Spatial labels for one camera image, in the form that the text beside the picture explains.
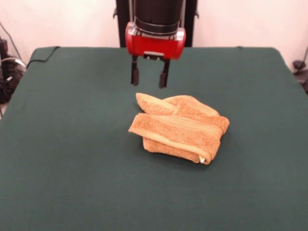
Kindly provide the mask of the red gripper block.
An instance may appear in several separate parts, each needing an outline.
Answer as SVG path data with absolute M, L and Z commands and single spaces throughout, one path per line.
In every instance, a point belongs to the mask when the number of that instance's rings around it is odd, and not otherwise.
M 167 87 L 170 60 L 180 58 L 186 40 L 184 28 L 178 28 L 175 34 L 155 36 L 143 33 L 134 22 L 128 22 L 125 31 L 126 48 L 132 55 L 131 84 L 139 84 L 138 56 L 157 56 L 165 58 L 164 67 L 159 78 L 159 88 Z

